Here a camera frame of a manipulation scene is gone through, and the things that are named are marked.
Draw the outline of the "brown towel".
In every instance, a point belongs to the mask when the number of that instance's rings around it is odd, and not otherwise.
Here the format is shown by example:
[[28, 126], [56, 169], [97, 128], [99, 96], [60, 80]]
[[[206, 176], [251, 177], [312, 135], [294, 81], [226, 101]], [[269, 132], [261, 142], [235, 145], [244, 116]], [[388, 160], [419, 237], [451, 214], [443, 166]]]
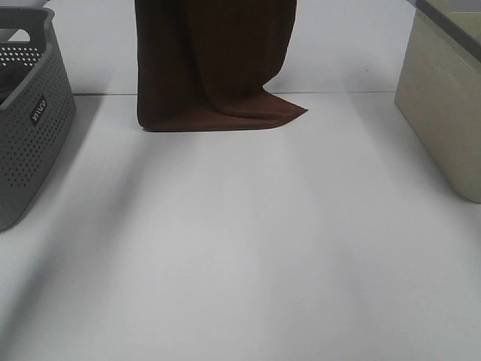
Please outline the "brown towel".
[[304, 113], [265, 89], [283, 67], [297, 4], [135, 2], [139, 125], [150, 132], [272, 129]]

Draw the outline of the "beige plastic bin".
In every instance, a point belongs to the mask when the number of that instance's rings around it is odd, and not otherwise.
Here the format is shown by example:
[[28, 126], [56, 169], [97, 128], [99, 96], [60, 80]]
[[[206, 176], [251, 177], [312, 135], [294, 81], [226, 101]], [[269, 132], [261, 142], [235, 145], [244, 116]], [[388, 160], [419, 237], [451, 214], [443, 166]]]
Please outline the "beige plastic bin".
[[414, 1], [395, 104], [452, 188], [480, 201], [480, 3]]

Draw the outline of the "grey perforated plastic basket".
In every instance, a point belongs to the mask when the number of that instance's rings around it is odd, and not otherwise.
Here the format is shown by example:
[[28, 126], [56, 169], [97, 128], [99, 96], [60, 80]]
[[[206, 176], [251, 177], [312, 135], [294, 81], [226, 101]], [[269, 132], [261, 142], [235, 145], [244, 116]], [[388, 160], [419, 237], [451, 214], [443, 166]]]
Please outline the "grey perforated plastic basket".
[[23, 216], [41, 188], [76, 114], [48, 8], [3, 7], [1, 28], [27, 41], [1, 43], [1, 229]]

